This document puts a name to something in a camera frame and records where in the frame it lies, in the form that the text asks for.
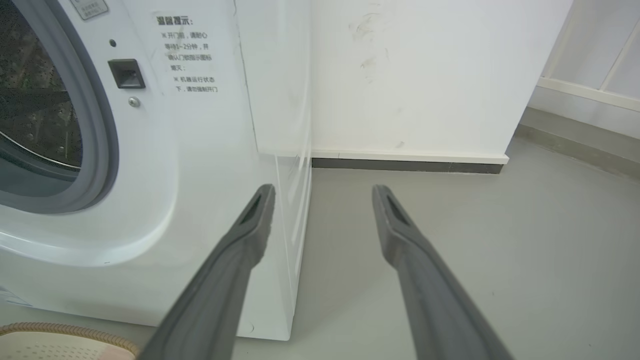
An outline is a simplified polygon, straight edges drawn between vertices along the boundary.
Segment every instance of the gray floor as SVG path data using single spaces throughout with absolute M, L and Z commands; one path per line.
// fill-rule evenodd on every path
M 640 181 L 640 139 L 532 108 L 522 114 L 515 137 Z
M 234 359 L 411 359 L 371 186 L 386 184 L 514 357 L 638 358 L 640 183 L 521 140 L 501 175 L 314 169 L 291 341 L 238 339 Z M 152 329 L 0 306 L 0 323 L 74 323 L 140 344 Z

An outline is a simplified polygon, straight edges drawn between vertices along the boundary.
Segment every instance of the white washing machine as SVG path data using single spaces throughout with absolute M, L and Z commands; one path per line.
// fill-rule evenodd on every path
M 310 0 L 0 0 L 0 298 L 157 325 L 259 185 L 238 335 L 288 340 Z

